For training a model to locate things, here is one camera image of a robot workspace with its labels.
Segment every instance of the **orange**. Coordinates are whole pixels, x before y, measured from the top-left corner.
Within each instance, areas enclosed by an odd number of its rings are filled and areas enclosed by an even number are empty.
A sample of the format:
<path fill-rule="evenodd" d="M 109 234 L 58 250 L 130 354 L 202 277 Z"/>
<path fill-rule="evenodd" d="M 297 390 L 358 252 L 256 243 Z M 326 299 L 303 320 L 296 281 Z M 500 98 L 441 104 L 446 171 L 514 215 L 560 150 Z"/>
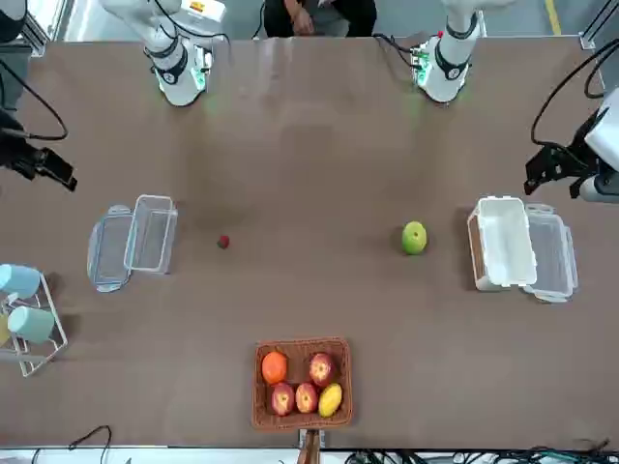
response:
<path fill-rule="evenodd" d="M 262 360 L 262 377 L 267 384 L 274 385 L 283 382 L 287 370 L 286 356 L 277 351 L 272 351 Z"/>

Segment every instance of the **small red fruit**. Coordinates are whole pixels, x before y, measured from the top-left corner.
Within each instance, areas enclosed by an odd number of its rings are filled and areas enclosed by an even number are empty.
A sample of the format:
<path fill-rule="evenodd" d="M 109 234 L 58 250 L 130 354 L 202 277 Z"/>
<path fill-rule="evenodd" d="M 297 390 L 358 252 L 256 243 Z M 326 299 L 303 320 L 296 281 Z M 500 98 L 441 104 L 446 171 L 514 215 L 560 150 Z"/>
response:
<path fill-rule="evenodd" d="M 222 235 L 217 242 L 217 246 L 221 249 L 226 249 L 230 245 L 230 238 L 227 235 Z"/>
<path fill-rule="evenodd" d="M 329 355 L 318 353 L 309 363 L 309 377 L 318 387 L 327 387 L 335 374 L 335 366 Z"/>
<path fill-rule="evenodd" d="M 316 389 L 310 383 L 301 384 L 295 394 L 297 409 L 300 413 L 313 413 L 318 407 Z"/>
<path fill-rule="evenodd" d="M 277 384 L 271 395 L 271 406 L 278 416 L 287 416 L 294 406 L 294 391 L 288 384 Z"/>

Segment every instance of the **yellow fruit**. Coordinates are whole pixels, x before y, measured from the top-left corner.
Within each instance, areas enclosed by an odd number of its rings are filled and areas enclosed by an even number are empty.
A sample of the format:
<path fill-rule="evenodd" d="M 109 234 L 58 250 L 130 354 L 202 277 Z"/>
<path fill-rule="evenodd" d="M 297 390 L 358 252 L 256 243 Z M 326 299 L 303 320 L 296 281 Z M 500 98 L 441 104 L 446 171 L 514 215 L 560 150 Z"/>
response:
<path fill-rule="evenodd" d="M 336 413 L 341 404 L 341 387 L 339 384 L 331 384 L 320 395 L 318 401 L 318 414 L 322 418 L 329 418 Z"/>

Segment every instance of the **green apple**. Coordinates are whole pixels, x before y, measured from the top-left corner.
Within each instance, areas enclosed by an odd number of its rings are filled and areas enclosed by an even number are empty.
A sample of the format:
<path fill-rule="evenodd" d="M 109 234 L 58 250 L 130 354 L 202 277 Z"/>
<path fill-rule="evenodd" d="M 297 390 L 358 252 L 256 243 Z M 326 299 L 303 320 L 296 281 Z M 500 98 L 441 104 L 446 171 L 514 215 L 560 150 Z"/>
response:
<path fill-rule="evenodd" d="M 427 244 L 424 226 L 415 220 L 407 223 L 402 230 L 402 249 L 406 254 L 419 254 Z"/>

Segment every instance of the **fruit basket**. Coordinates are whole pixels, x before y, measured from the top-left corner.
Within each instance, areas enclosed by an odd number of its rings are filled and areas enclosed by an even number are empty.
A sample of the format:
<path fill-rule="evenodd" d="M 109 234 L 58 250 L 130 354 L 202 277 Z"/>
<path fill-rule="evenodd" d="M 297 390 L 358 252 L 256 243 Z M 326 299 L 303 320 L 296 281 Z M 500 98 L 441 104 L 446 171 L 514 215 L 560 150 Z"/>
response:
<path fill-rule="evenodd" d="M 278 416 L 273 410 L 271 396 L 273 386 L 262 377 L 262 360 L 277 351 L 288 359 L 286 382 L 293 389 L 310 381 L 310 361 L 318 353 L 331 357 L 335 367 L 334 382 L 341 385 L 341 404 L 329 418 L 322 418 L 317 412 L 293 411 L 287 416 Z M 332 428 L 348 424 L 352 419 L 352 379 L 350 368 L 350 347 L 343 338 L 327 337 L 307 340 L 269 341 L 259 343 L 255 351 L 253 371 L 253 399 L 251 423 L 258 430 L 277 431 L 299 428 Z"/>

